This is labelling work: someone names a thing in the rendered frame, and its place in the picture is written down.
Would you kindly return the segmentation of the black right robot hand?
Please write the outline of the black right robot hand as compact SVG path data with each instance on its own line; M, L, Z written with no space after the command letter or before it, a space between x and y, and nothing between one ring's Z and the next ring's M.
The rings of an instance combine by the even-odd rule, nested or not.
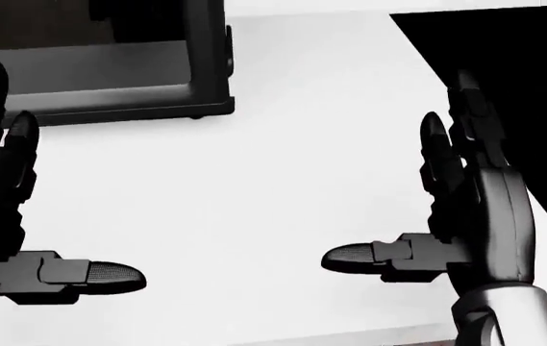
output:
M387 283L446 275L458 294L534 281L534 217L523 178L505 157L500 118L470 71L458 71L447 92L452 126L434 112L420 126L420 175L434 198L429 232L336 247L323 256L324 269Z

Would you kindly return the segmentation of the black flat panel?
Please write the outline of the black flat panel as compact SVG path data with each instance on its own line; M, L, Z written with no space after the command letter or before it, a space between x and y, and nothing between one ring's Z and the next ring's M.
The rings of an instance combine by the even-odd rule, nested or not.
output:
M547 6L391 18L446 86L460 70L476 78L501 118L513 165L547 212Z

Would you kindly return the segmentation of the black toaster oven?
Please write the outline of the black toaster oven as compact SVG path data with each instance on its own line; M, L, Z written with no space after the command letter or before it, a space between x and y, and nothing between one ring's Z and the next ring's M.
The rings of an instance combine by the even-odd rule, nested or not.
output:
M0 0L5 122L41 126L231 114L224 0Z

